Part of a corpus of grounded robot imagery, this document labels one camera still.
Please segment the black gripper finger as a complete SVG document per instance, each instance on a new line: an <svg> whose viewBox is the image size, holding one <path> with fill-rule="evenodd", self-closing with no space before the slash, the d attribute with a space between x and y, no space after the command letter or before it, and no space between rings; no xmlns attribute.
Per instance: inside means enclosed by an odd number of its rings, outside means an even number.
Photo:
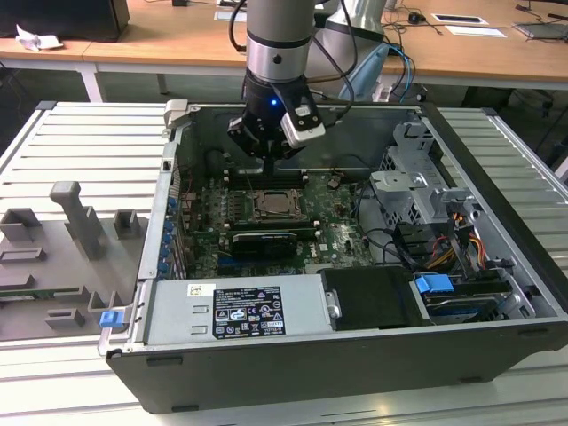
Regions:
<svg viewBox="0 0 568 426"><path fill-rule="evenodd" d="M229 122L227 134L246 155L262 161L264 175L271 175L270 134L261 119L242 115Z"/></svg>
<svg viewBox="0 0 568 426"><path fill-rule="evenodd" d="M304 147L293 148L287 142L272 142L269 149L269 175L274 174L276 162L291 159L302 150Z"/></svg>

